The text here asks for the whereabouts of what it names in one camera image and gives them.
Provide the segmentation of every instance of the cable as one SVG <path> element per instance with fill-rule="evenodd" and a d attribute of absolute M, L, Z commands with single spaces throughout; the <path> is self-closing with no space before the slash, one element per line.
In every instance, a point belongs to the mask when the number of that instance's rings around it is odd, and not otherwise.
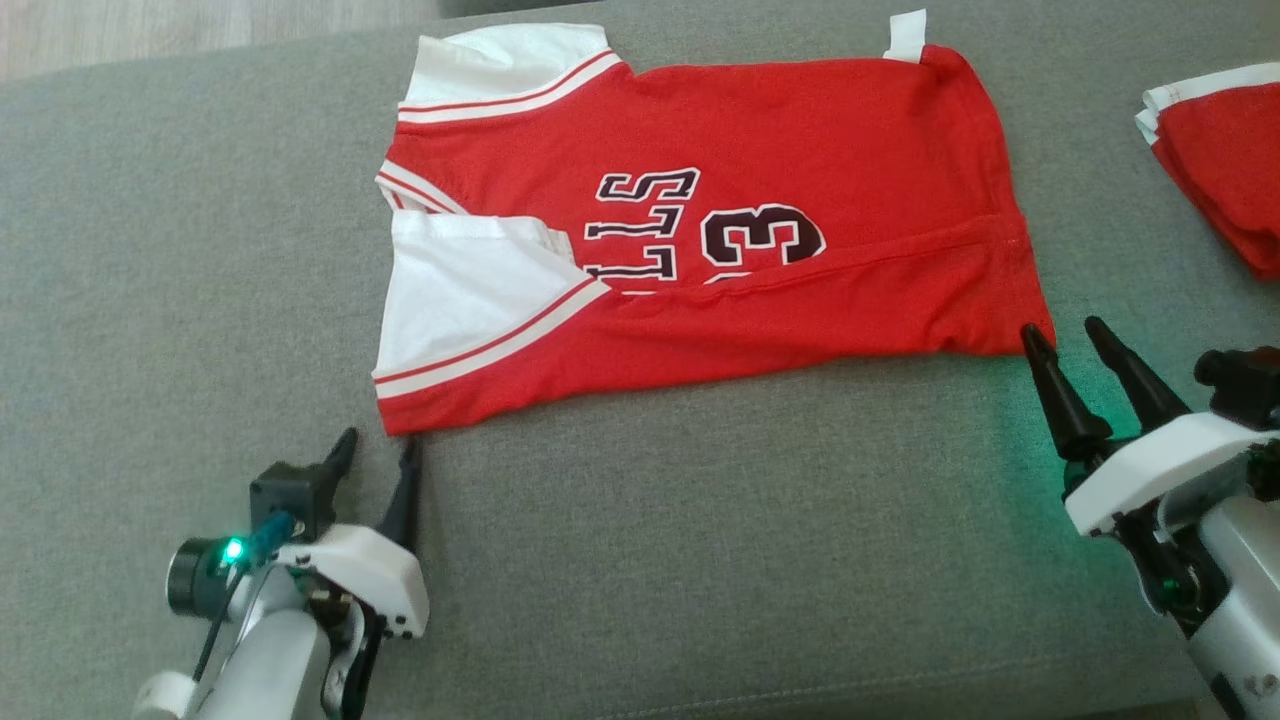
<path fill-rule="evenodd" d="M 200 679 L 205 675 L 205 666 L 209 665 L 209 656 L 214 653 L 214 642 L 218 641 L 218 630 L 223 626 L 223 618 L 227 618 L 227 609 L 232 606 L 232 598 L 236 596 L 236 588 L 239 587 L 239 582 L 244 579 L 244 568 L 241 565 L 233 566 L 234 577 L 232 577 L 230 584 L 227 585 L 227 596 L 223 598 L 223 607 L 214 616 L 212 623 L 209 625 L 209 634 L 205 635 L 205 647 L 200 651 L 200 660 L 196 661 L 196 670 L 191 674 L 191 679 L 200 683 Z"/>

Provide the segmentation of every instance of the robotic arm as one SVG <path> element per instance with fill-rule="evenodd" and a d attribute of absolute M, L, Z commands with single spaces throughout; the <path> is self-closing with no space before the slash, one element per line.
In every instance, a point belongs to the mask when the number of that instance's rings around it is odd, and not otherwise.
<path fill-rule="evenodd" d="M 1206 352 L 1213 387 L 1192 413 L 1098 318 L 1084 323 L 1142 432 L 1112 438 L 1034 325 L 1023 346 L 1059 456 L 1062 502 L 1082 536 L 1115 538 L 1143 597 L 1169 615 L 1231 720 L 1280 719 L 1280 350 Z"/>
<path fill-rule="evenodd" d="M 192 538 L 169 564 L 178 615 L 211 621 L 191 675 L 161 673 L 138 692 L 134 720 L 358 720 L 381 642 L 426 629 L 413 553 L 417 443 L 381 524 L 334 523 L 333 496 L 356 450 L 348 428 L 324 462 L 276 462 L 250 484 L 252 534 Z M 230 655 L 202 683 L 218 630 L 238 623 Z"/>

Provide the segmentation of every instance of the camera lens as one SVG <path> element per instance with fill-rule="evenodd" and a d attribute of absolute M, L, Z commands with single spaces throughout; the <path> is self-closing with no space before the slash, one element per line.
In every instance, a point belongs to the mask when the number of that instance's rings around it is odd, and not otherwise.
<path fill-rule="evenodd" d="M 169 561 L 165 600 L 175 615 L 212 620 L 227 592 L 223 548 L 233 538 L 191 538 Z"/>

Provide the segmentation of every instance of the gray couch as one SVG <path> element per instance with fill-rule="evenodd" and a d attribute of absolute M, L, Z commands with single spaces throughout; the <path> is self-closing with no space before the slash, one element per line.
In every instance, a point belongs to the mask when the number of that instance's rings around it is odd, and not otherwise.
<path fill-rule="evenodd" d="M 0 86 L 0 715 L 122 717 L 189 670 L 204 628 L 168 614 L 165 564 L 243 530 L 270 462 L 355 424 L 339 507 L 383 509 L 371 178 L 416 35 L 594 22 L 637 68 L 803 60 L 879 54 L 918 5 L 612 1 Z M 1130 119 L 1144 88 L 1266 59 L 1247 8 L 929 6 L 1004 119 L 1065 369 L 1112 413 L 1089 313 L 1194 404 L 1201 351 L 1277 340 L 1280 287 Z M 1203 692 L 1121 551 L 1071 532 L 1018 357 L 584 397 L 425 447 L 434 614 L 385 648 L 375 720 L 1047 719 Z"/>

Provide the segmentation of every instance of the folded clothing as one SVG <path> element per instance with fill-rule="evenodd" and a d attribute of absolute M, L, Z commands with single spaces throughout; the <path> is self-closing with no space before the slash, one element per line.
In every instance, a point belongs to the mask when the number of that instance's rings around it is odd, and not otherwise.
<path fill-rule="evenodd" d="M 924 24 L 879 58 L 645 73 L 596 26 L 422 38 L 376 178 L 387 432 L 1052 334 L 996 109 Z"/>
<path fill-rule="evenodd" d="M 1183 193 L 1262 281 L 1280 279 L 1280 63 L 1148 90 L 1135 117 Z"/>

